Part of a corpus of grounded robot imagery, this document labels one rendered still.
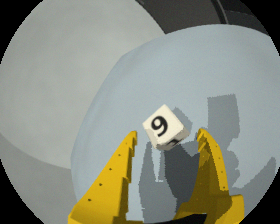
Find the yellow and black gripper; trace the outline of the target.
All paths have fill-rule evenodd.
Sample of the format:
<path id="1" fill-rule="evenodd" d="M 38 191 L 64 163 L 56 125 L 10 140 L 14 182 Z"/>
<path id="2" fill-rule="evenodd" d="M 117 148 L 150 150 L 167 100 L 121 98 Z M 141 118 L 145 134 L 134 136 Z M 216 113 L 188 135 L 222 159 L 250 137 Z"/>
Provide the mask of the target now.
<path id="1" fill-rule="evenodd" d="M 181 204 L 173 220 L 150 224 L 239 224 L 244 219 L 243 196 L 229 195 L 219 145 L 201 128 L 197 141 L 199 166 L 189 202 Z M 131 131 L 89 190 L 73 207 L 68 224 L 144 224 L 143 221 L 126 220 L 135 145 L 137 131 Z"/>

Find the white number cube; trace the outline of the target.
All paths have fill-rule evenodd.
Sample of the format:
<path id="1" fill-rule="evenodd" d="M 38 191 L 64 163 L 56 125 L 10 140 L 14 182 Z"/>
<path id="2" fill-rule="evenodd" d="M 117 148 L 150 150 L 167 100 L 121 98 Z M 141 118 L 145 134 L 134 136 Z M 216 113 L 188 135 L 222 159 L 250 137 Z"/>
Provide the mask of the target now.
<path id="1" fill-rule="evenodd" d="M 170 150 L 190 133 L 166 106 L 160 107 L 144 123 L 143 127 L 154 149 Z"/>

